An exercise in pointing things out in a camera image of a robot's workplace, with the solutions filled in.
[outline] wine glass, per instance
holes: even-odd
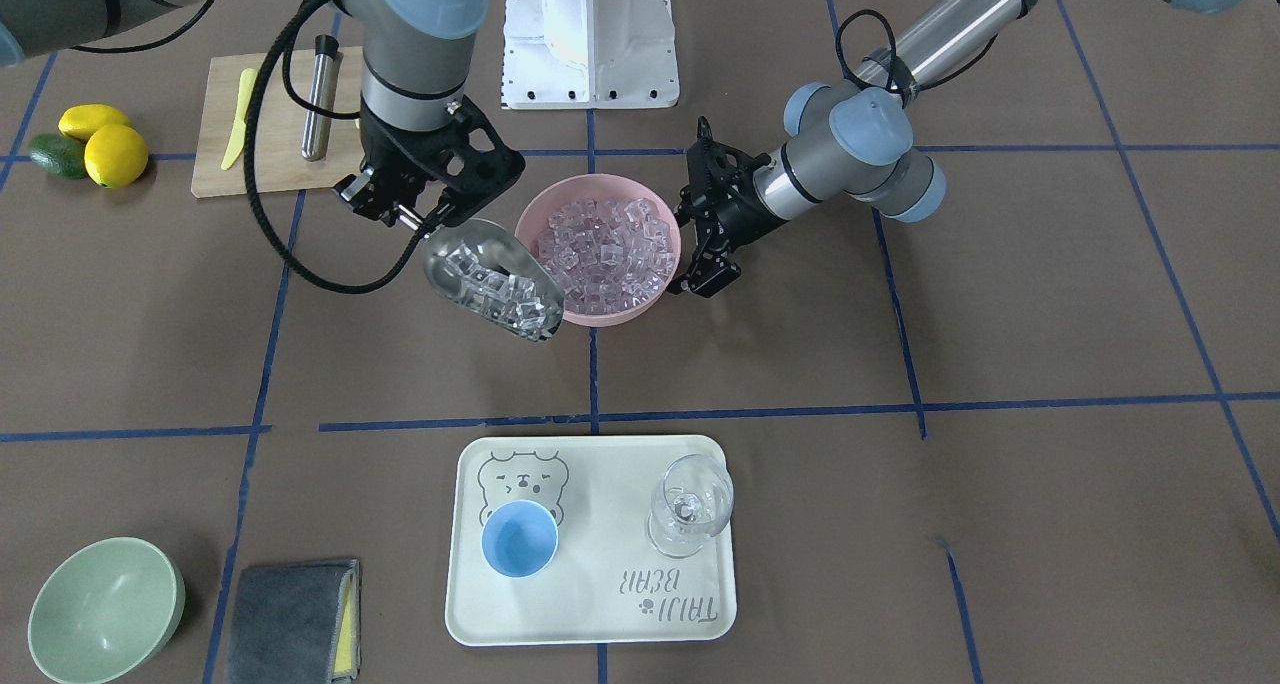
[[[664,556],[694,556],[722,533],[733,514],[733,480],[704,453],[677,459],[653,491],[645,529]]]

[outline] blue cup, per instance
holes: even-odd
[[[539,574],[559,544],[556,517],[539,502],[507,502],[489,516],[480,538],[484,558],[494,571],[518,579]]]

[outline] green bowl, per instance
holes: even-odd
[[[54,570],[31,607],[31,658],[59,684],[102,684],[173,637],[187,601],[182,573],[142,539],[104,539]]]

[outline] wooden cutting board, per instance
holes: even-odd
[[[360,76],[364,68],[361,47],[342,47],[338,68],[335,111],[360,108]],[[191,177],[191,193],[200,197],[243,195],[244,158],[223,172],[223,154],[236,115],[236,94],[243,69],[262,65],[262,54],[219,56],[209,63],[209,85],[205,88],[205,111],[200,118],[200,141],[196,145],[196,170]],[[293,88],[300,96],[311,94],[311,72],[315,51],[293,51]],[[261,192],[328,188],[347,174],[355,174],[365,151],[360,147],[356,122],[334,119],[329,131],[329,152],[320,161],[302,159],[302,123],[306,110],[284,94],[280,64],[275,65],[271,83],[262,101],[259,119],[255,163],[257,188]]]

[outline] tray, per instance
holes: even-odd
[[[645,534],[659,475],[689,453],[724,461],[701,436],[471,442],[458,457],[453,502],[449,634],[471,647],[722,637],[737,617],[730,528],[682,560],[658,553]],[[517,485],[508,493],[509,482]],[[512,498],[540,502],[561,528],[556,558],[525,579],[498,574],[480,550],[481,516]]]

